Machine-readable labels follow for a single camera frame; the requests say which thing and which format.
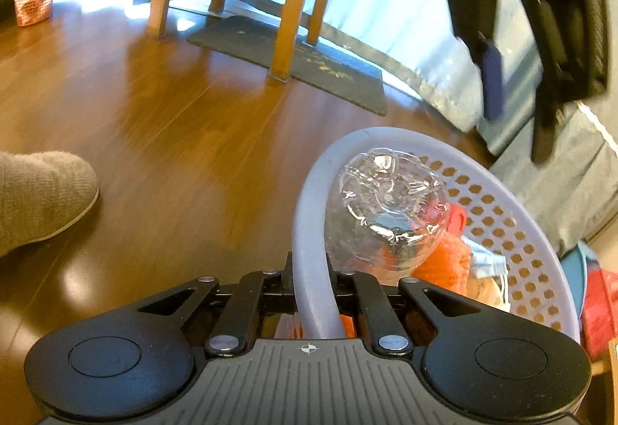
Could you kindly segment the beige paper food bag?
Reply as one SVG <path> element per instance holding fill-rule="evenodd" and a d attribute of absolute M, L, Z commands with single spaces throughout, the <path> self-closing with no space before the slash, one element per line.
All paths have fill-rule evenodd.
<path fill-rule="evenodd" d="M 508 311 L 510 306 L 504 300 L 503 291 L 493 277 L 484 279 L 469 279 L 466 285 L 466 296 L 486 306 Z"/>

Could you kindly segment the dark floor mat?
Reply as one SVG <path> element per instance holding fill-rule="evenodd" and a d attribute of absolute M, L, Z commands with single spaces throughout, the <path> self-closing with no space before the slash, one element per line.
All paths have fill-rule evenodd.
<path fill-rule="evenodd" d="M 277 28 L 249 17 L 231 16 L 187 41 L 262 67 L 271 63 Z M 370 63 L 319 42 L 294 44 L 290 76 L 376 115 L 387 114 L 382 71 Z"/>

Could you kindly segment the blue dustpan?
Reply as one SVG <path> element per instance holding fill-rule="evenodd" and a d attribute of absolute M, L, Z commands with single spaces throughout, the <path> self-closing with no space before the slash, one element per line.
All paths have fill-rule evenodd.
<path fill-rule="evenodd" d="M 560 259 L 560 265 L 564 270 L 576 313 L 581 316 L 587 294 L 587 277 L 591 271 L 599 268 L 597 255 L 584 241 L 579 241 Z"/>

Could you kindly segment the blue face mask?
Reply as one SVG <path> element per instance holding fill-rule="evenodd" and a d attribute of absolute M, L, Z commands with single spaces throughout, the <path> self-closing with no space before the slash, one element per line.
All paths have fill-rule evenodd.
<path fill-rule="evenodd" d="M 468 239 L 467 236 L 464 236 L 462 240 L 471 250 L 469 279 L 473 277 L 475 279 L 493 277 L 496 283 L 501 287 L 504 300 L 507 301 L 509 305 L 508 267 L 506 258 Z"/>

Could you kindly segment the grey slipper foot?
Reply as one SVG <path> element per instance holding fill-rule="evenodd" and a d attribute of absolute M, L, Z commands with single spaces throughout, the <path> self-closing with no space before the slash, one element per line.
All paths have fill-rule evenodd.
<path fill-rule="evenodd" d="M 1 154 L 1 255 L 63 233 L 98 194 L 93 167 L 67 152 Z"/>

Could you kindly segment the lavender plastic mesh basket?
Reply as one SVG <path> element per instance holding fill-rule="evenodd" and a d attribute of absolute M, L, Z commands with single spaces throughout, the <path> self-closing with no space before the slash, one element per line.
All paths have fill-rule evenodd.
<path fill-rule="evenodd" d="M 512 313 L 574 340 L 580 338 L 579 316 L 558 257 L 518 199 L 486 168 L 449 144 L 390 127 L 357 130 L 332 143 L 311 168 L 297 199 L 292 230 L 293 286 L 307 338 L 344 335 L 327 266 L 327 199 L 340 169 L 356 154 L 377 147 L 412 153 L 442 176 L 450 201 L 466 209 L 466 236 L 507 258 Z"/>

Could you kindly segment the red bottle cap object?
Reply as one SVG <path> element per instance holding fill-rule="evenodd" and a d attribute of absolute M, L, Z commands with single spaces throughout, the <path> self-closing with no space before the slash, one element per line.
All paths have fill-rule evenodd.
<path fill-rule="evenodd" d="M 466 209 L 456 203 L 449 205 L 447 231 L 453 236 L 463 236 L 467 225 Z"/>

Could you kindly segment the clear plastic water bottle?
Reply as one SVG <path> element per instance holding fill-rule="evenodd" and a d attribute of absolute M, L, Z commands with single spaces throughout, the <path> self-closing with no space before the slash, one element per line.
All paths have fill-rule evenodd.
<path fill-rule="evenodd" d="M 351 158 L 332 184 L 325 245 L 336 271 L 395 285 L 420 266 L 446 233 L 442 178 L 409 152 L 373 148 Z"/>

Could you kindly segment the red broom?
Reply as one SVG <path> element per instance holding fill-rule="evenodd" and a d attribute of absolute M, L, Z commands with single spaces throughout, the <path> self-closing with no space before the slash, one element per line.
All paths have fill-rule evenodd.
<path fill-rule="evenodd" d="M 582 310 L 584 348 L 597 359 L 617 337 L 617 273 L 605 270 L 596 261 L 587 262 L 587 290 Z"/>

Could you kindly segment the grey-blue curtain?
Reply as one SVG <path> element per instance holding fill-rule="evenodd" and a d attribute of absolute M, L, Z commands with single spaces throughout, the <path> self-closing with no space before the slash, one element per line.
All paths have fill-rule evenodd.
<path fill-rule="evenodd" d="M 520 0 L 500 0 L 497 46 L 503 54 L 505 107 L 477 125 L 497 161 L 491 172 L 522 202 L 563 255 L 617 211 L 617 91 L 567 105 L 551 158 L 530 160 L 540 56 Z"/>

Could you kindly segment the orange foam net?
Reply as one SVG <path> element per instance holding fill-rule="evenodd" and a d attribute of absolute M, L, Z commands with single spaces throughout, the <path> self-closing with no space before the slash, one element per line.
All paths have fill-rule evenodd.
<path fill-rule="evenodd" d="M 412 277 L 465 295 L 471 258 L 471 248 L 460 236 L 446 233 L 426 260 L 413 270 Z"/>

